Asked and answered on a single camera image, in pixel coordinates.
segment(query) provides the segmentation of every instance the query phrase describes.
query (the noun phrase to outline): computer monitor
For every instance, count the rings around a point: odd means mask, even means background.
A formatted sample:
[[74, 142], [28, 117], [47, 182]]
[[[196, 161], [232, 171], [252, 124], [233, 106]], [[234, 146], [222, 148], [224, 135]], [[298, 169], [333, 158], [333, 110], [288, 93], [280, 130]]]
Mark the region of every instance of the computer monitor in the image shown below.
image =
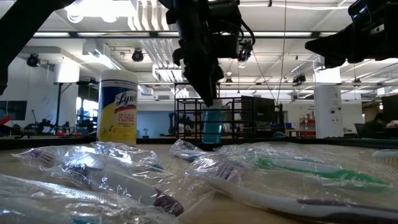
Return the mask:
[[[253, 96], [242, 96], [242, 109], [251, 111], [253, 121], [261, 122], [273, 122], [276, 123], [276, 112], [275, 112], [275, 101], [273, 99], [253, 97]], [[248, 112], [242, 112], [242, 120], [249, 121], [250, 114]]]
[[385, 122], [398, 120], [398, 96], [385, 96], [381, 98], [383, 103], [383, 117]]

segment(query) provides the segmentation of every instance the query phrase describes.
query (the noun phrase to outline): packaged toothbrush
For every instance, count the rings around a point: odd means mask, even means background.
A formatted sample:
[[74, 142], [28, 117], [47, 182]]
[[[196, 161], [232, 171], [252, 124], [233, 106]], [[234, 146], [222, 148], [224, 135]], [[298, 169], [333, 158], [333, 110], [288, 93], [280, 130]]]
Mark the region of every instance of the packaged toothbrush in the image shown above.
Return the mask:
[[127, 159], [131, 161], [133, 164], [146, 164], [148, 166], [152, 166], [158, 169], [163, 169], [163, 167], [158, 163], [157, 156], [154, 151], [146, 149], [138, 149], [135, 147], [127, 146], [125, 144], [113, 143], [113, 142], [93, 142], [91, 143], [91, 147], [45, 146], [45, 147], [38, 147], [36, 149], [31, 149], [23, 153], [13, 154], [13, 156], [19, 158], [25, 165], [39, 166], [40, 169], [45, 170], [45, 167], [43, 166], [42, 163], [39, 163], [38, 160], [32, 160], [32, 157], [29, 156], [29, 154], [34, 151], [49, 152], [51, 153], [51, 155], [54, 155], [55, 157], [63, 157], [68, 153], [68, 151], [90, 152], [95, 154], [103, 154], [107, 156]]
[[0, 175], [0, 223], [180, 223], [128, 197]]
[[146, 162], [134, 162], [134, 158], [107, 156], [74, 147], [63, 153], [59, 151], [53, 154], [41, 147], [14, 156], [28, 166], [39, 167], [52, 177], [67, 179], [84, 189], [128, 196], [175, 216], [191, 208], [211, 190], [203, 188], [203, 182], [187, 180]]
[[216, 150], [261, 169], [289, 170], [327, 179], [398, 185], [398, 170], [291, 142], [228, 145]]
[[235, 200], [275, 212], [333, 223], [398, 222], [398, 188], [392, 185], [260, 169], [222, 154], [201, 156], [184, 173]]
[[212, 152], [205, 152], [193, 144], [186, 142], [184, 140], [177, 140], [172, 147], [170, 148], [170, 152], [175, 156], [178, 156], [182, 159], [188, 161], [194, 161], [201, 155], [209, 154]]

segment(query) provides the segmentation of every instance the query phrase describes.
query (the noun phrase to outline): toothbrush head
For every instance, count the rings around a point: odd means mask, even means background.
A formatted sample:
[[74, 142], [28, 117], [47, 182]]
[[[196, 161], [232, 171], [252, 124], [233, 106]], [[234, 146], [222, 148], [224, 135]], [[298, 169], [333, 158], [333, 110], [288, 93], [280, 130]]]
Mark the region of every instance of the toothbrush head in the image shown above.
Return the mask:
[[55, 156], [49, 152], [33, 150], [32, 152], [30, 152], [30, 156], [37, 159], [46, 168], [51, 168], [55, 166]]
[[157, 195], [154, 202], [154, 206], [162, 207], [168, 214], [175, 215], [176, 217], [184, 212], [184, 207], [182, 204], [172, 198], [171, 196], [163, 193], [161, 190], [156, 189]]

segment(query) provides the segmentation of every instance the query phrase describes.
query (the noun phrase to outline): blue cup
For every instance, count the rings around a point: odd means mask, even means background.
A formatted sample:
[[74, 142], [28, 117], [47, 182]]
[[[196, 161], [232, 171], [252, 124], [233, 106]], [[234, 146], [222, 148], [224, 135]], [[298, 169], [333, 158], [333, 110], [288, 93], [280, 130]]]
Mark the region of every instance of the blue cup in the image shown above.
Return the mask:
[[205, 122], [203, 127], [203, 143], [218, 144], [221, 142], [221, 133], [223, 130], [223, 112], [218, 110], [209, 110], [205, 112], [205, 121], [219, 121], [219, 122]]

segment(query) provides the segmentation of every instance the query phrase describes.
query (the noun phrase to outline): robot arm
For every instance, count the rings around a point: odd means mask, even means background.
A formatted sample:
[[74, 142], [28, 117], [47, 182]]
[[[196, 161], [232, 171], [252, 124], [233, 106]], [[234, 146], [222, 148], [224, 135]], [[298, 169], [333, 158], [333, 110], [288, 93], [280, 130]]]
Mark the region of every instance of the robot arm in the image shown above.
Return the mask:
[[[255, 38], [243, 22], [239, 0], [159, 0], [169, 9], [167, 23], [176, 24], [180, 48], [173, 53], [176, 65], [183, 60], [185, 78], [208, 105], [216, 98], [216, 84], [224, 78], [218, 58], [238, 58], [239, 45], [251, 49]], [[244, 26], [252, 42], [243, 40]]]
[[[75, 0], [18, 0], [0, 20], [0, 95], [7, 87], [7, 68], [51, 13]], [[243, 22], [239, 0], [159, 0], [166, 8], [167, 23], [176, 24], [180, 48], [174, 63], [183, 60], [184, 76], [208, 105], [216, 98], [217, 81], [224, 77], [218, 58], [250, 56], [255, 38]], [[243, 40], [244, 26], [252, 41]]]
[[325, 58], [325, 68], [366, 58], [398, 57], [397, 0], [357, 0], [348, 9], [353, 21], [337, 34], [309, 41], [305, 48]]

